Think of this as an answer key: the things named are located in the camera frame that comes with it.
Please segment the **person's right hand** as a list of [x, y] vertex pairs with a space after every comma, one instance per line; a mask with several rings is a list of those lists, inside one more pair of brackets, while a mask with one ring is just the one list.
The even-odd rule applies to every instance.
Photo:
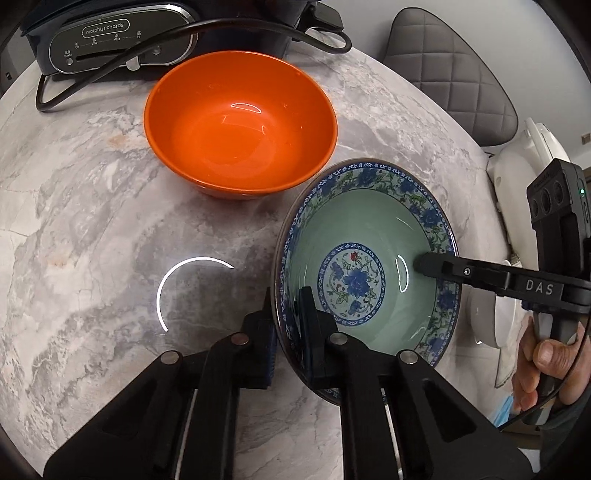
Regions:
[[582, 353], [575, 368], [568, 375], [558, 394], [562, 405], [574, 404], [587, 390], [590, 382], [590, 340], [584, 333], [582, 324], [578, 325], [577, 338], [572, 345], [557, 340], [537, 340], [533, 316], [524, 317], [525, 330], [520, 339], [517, 368], [512, 378], [514, 410], [521, 412], [532, 408], [538, 402], [537, 387], [542, 374], [563, 380], [575, 360], [581, 342]]

